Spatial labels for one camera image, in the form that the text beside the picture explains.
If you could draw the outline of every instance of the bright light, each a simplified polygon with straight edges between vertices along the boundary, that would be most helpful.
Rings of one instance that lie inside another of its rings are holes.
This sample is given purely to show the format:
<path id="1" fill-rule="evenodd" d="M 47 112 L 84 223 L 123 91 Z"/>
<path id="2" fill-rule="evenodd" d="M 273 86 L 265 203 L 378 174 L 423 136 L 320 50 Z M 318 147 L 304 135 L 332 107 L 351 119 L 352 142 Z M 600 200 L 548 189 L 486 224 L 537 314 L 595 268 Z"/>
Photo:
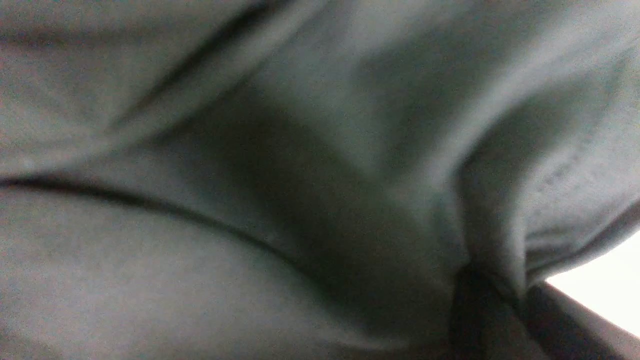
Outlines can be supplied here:
<path id="1" fill-rule="evenodd" d="M 640 338 L 640 232 L 606 255 L 547 281 Z"/>

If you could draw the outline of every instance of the wrinkled cloth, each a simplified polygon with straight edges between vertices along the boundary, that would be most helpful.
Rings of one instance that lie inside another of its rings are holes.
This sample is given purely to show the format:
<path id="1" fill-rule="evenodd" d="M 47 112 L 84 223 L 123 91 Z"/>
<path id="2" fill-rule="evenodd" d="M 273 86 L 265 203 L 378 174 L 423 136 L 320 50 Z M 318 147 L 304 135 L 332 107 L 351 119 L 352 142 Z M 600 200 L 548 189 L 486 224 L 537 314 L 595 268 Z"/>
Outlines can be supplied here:
<path id="1" fill-rule="evenodd" d="M 0 6 L 15 353 L 437 357 L 640 195 L 637 1 Z"/>

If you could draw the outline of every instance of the clothing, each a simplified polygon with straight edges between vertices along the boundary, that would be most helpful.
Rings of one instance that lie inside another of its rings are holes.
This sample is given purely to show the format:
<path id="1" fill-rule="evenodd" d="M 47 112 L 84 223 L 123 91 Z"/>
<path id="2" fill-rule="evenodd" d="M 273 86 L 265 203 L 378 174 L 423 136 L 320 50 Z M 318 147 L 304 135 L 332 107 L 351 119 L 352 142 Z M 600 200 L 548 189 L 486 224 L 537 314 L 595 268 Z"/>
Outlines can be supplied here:
<path id="1" fill-rule="evenodd" d="M 0 6 L 15 353 L 441 356 L 640 195 L 637 1 Z"/>

